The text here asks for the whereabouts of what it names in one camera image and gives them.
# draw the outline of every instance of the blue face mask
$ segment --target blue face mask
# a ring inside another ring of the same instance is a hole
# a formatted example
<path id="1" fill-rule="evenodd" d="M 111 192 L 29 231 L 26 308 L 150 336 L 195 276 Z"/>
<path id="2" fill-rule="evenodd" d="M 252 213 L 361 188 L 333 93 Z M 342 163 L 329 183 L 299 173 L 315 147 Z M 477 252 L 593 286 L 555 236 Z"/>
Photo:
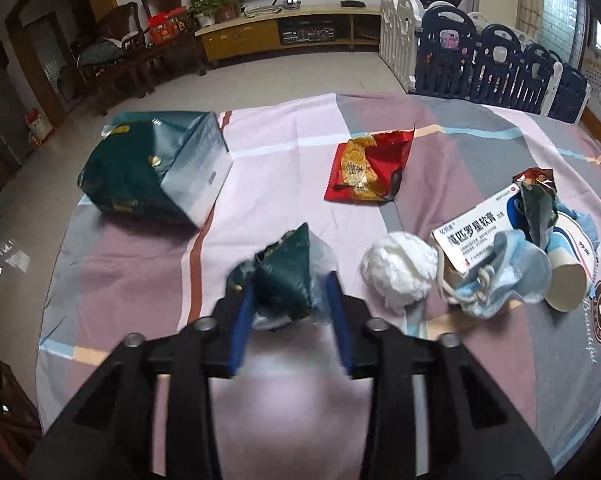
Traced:
<path id="1" fill-rule="evenodd" d="M 496 233 L 493 254 L 475 280 L 456 290 L 442 279 L 439 264 L 439 285 L 449 304 L 459 304 L 470 316 L 489 319 L 509 300 L 530 304 L 543 300 L 551 284 L 551 265 L 544 251 L 525 240 L 523 231 Z"/>

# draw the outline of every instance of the potted plant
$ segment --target potted plant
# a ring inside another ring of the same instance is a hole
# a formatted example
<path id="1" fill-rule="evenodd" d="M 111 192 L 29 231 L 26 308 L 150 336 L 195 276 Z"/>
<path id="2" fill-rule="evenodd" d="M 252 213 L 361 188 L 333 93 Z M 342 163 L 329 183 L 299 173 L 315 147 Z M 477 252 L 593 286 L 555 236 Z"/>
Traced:
<path id="1" fill-rule="evenodd" d="M 215 9 L 218 23 L 235 20 L 240 12 L 241 0 L 208 0 L 210 7 Z"/>
<path id="2" fill-rule="evenodd" d="M 196 16 L 200 27 L 209 27 L 215 23 L 208 0 L 192 1 L 189 12 Z"/>

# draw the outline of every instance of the white paper cup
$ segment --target white paper cup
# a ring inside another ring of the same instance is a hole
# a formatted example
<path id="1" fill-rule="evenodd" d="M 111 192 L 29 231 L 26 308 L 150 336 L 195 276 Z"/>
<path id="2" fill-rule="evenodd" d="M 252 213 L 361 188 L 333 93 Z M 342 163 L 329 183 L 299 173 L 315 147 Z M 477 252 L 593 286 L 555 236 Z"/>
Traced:
<path id="1" fill-rule="evenodd" d="M 564 213 L 558 213 L 547 256 L 552 268 L 547 303 L 560 312 L 578 308 L 593 281 L 596 253 L 578 222 Z"/>

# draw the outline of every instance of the tv cabinet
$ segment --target tv cabinet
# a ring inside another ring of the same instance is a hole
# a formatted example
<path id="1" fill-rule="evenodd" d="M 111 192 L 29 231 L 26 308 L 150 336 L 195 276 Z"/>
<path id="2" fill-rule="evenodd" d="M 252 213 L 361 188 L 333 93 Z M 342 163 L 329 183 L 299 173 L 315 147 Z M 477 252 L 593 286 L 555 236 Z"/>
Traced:
<path id="1" fill-rule="evenodd" d="M 296 30 L 303 27 L 321 28 L 330 31 L 321 41 L 308 41 L 303 38 L 297 43 L 290 39 Z M 207 59 L 219 61 L 245 54 L 292 50 L 301 46 L 329 44 L 378 46 L 380 37 L 379 7 L 343 8 L 340 6 L 301 6 L 296 10 L 283 9 L 276 14 L 261 14 L 253 18 L 237 18 L 228 22 L 216 23 L 196 31 L 205 47 Z"/>

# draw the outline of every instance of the red packet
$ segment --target red packet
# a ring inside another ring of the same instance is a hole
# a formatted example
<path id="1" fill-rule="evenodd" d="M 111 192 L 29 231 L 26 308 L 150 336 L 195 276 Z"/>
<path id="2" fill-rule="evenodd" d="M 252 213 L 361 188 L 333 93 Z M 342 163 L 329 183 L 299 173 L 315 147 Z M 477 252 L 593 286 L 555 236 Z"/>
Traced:
<path id="1" fill-rule="evenodd" d="M 413 130 L 357 137 L 339 144 L 325 200 L 390 202 L 400 189 Z"/>

